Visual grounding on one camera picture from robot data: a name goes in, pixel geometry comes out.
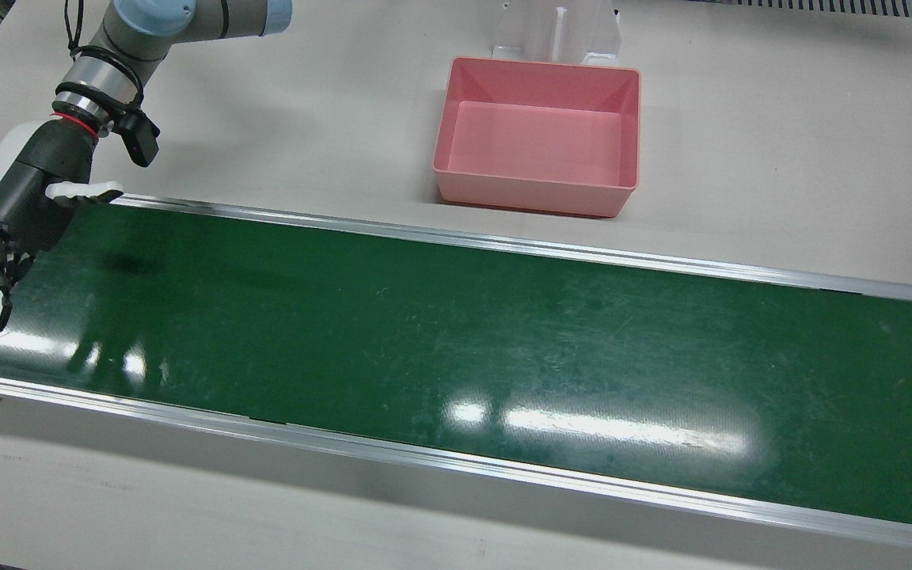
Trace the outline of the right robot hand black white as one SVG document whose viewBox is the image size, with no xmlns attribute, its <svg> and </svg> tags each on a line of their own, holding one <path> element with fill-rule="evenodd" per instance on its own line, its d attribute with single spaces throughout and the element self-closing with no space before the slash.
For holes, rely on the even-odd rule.
<svg viewBox="0 0 912 570">
<path fill-rule="evenodd" d="M 61 241 L 76 210 L 123 195 L 116 181 L 89 181 L 98 141 L 83 120 L 55 112 L 14 127 L 0 142 L 0 332 L 10 320 L 11 290 L 37 255 Z"/>
</svg>

